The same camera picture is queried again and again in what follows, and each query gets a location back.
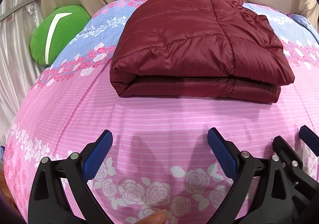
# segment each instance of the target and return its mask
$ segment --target white satin curtain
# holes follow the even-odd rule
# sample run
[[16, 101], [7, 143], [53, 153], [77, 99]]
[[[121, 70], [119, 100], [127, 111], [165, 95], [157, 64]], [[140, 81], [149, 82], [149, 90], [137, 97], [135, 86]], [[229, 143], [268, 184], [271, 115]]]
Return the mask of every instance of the white satin curtain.
[[[3, 0], [0, 15], [25, 0]], [[0, 22], [0, 145], [31, 85], [44, 70], [30, 54], [30, 39], [43, 21], [40, 0]]]

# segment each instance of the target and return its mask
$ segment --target mattress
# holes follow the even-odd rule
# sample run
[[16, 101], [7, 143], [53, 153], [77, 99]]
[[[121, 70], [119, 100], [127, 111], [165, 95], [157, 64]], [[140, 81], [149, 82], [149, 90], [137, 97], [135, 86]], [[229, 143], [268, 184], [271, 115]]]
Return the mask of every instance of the mattress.
[[[273, 154], [281, 135], [318, 178], [318, 160], [298, 138], [306, 124], [319, 133], [319, 36], [302, 16], [244, 4], [267, 16], [296, 76], [279, 101], [262, 104], [195, 97], [120, 98], [110, 84], [110, 61], [127, 19], [146, 0], [118, 0], [103, 7], [28, 92], [7, 138], [4, 172], [24, 218], [42, 157], [65, 159], [103, 130], [113, 146], [88, 186], [115, 223], [135, 223], [158, 209], [169, 222], [206, 223], [232, 185], [207, 143], [216, 127], [254, 157]], [[67, 180], [73, 212], [82, 216]], [[252, 200], [254, 180], [239, 217]]]

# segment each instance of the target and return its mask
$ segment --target green cushion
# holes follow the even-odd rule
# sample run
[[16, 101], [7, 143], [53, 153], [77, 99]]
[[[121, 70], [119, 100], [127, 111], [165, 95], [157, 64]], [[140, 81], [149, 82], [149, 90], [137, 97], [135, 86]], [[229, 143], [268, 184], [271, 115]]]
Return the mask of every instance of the green cushion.
[[54, 10], [31, 37], [30, 49], [34, 60], [44, 66], [52, 65], [60, 52], [83, 30], [90, 19], [87, 11], [78, 5]]

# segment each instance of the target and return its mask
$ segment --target hand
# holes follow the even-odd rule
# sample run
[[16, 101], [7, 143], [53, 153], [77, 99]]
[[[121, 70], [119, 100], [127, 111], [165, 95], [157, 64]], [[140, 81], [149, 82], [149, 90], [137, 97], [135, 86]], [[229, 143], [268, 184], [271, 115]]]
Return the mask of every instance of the hand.
[[154, 212], [152, 215], [145, 219], [139, 220], [135, 224], [165, 224], [166, 222], [166, 211]]

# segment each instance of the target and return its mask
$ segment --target folded jacket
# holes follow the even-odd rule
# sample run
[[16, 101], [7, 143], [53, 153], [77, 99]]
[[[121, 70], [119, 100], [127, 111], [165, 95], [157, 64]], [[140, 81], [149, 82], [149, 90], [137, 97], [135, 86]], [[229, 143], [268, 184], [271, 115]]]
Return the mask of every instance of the folded jacket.
[[243, 0], [148, 0], [127, 21], [110, 81], [124, 96], [277, 102], [294, 82], [266, 16]]

